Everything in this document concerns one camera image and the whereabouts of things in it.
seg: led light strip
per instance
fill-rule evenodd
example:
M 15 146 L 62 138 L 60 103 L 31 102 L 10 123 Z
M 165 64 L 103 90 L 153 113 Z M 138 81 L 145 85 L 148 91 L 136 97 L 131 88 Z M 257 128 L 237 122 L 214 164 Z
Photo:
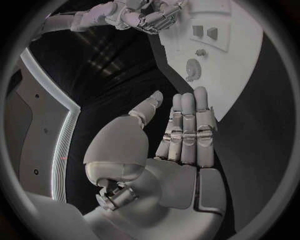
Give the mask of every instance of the led light strip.
M 47 75 L 38 64 L 28 48 L 21 54 L 21 59 L 36 81 L 69 112 L 61 126 L 52 157 L 51 194 L 54 200 L 66 202 L 66 167 L 72 135 L 78 116 L 81 112 L 78 106 L 69 98 Z

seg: robotic hand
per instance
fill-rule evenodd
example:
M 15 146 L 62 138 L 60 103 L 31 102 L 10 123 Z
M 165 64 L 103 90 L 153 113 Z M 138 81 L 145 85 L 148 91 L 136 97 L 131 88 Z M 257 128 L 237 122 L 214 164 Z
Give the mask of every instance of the robotic hand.
M 133 27 L 148 34 L 158 34 L 176 22 L 177 14 L 187 3 L 188 0 L 179 0 L 175 4 L 161 0 L 114 0 L 94 6 L 88 11 L 49 16 L 37 31 L 35 39 L 48 32 L 84 32 L 89 27 L 107 24 L 118 30 Z M 153 4 L 154 12 L 142 14 L 141 10 L 147 9 L 150 4 Z
M 104 209 L 115 210 L 137 198 L 128 183 L 139 178 L 147 167 L 149 143 L 143 128 L 153 118 L 162 101 L 162 93 L 156 91 L 128 115 L 108 123 L 88 147 L 84 157 L 86 175 L 91 183 L 101 187 L 96 197 Z M 194 94 L 176 94 L 165 134 L 152 160 L 158 164 L 170 163 L 168 168 L 173 168 L 172 171 L 177 171 L 179 175 L 188 169 L 196 178 L 197 169 L 214 165 L 214 129 L 214 112 L 208 108 L 208 95 L 204 87 L 196 88 Z M 191 199 L 194 190 L 190 188 L 194 178 L 183 184 L 182 189 L 178 188 L 177 194 L 190 196 L 185 199 Z M 164 199 L 170 202 L 166 204 L 168 206 L 182 206 L 183 203 L 173 204 L 174 196 L 168 197 L 166 194 Z

